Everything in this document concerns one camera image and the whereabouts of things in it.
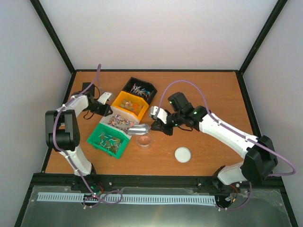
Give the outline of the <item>yellow plastic bin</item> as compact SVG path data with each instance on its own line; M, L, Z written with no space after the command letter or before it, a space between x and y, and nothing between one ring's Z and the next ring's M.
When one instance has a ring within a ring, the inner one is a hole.
M112 106L132 114L139 121L143 118L149 107L142 97L124 91L119 93L117 98L113 101Z

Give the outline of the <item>clear plastic cup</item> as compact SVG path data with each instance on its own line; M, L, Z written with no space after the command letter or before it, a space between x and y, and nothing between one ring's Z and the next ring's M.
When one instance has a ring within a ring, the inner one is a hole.
M152 145L152 139L147 135L137 136L136 142L137 145L143 149L147 149Z

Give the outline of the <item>black plastic bin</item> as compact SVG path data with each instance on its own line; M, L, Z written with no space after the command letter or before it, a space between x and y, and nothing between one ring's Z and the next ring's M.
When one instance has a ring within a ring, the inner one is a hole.
M122 90L129 94L143 98L149 105L158 92L152 83L134 77L130 77Z

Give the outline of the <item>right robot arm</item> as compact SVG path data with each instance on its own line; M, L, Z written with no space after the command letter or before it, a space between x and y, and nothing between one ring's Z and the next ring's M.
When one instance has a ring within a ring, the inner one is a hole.
M204 106L193 107L181 92L171 95L168 101L173 113L158 106L150 108L150 117L154 119L151 130L171 136L175 127L186 125L188 131L197 130L216 138L243 159L232 166L222 166L213 174L212 184L216 191L221 192L224 186L237 182L261 185L277 166L278 159L273 154L274 146L269 137L258 138L236 129Z

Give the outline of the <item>silver metal scoop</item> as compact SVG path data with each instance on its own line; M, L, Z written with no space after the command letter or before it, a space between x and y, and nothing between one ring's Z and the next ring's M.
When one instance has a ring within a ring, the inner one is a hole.
M129 127L127 134L129 136L133 135L145 135L149 132L150 127L147 124L136 124Z

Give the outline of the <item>white translucent plastic bin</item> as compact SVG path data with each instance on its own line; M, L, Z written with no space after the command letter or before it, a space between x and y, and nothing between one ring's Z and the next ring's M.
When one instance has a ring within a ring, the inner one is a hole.
M111 107L112 114L103 116L99 123L109 126L115 130L123 132L126 136L129 136L128 131L131 126L138 125L139 120L132 114L122 109Z

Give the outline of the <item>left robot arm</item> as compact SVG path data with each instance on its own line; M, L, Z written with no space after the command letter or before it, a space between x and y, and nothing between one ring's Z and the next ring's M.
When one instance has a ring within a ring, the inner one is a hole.
M49 148L60 153L72 167L76 176L83 176L82 185L87 190L98 186L96 170L85 157L80 147L80 130L77 117L83 111L108 116L113 113L107 103L113 96L111 92L94 97L94 85L89 84L83 91L72 94L67 103L60 108L45 113L45 140Z

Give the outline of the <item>green plastic bin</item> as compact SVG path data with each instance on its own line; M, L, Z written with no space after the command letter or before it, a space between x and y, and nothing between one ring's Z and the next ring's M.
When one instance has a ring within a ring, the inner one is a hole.
M130 139L121 130L99 123L87 139L95 149L104 151L109 156L119 159Z

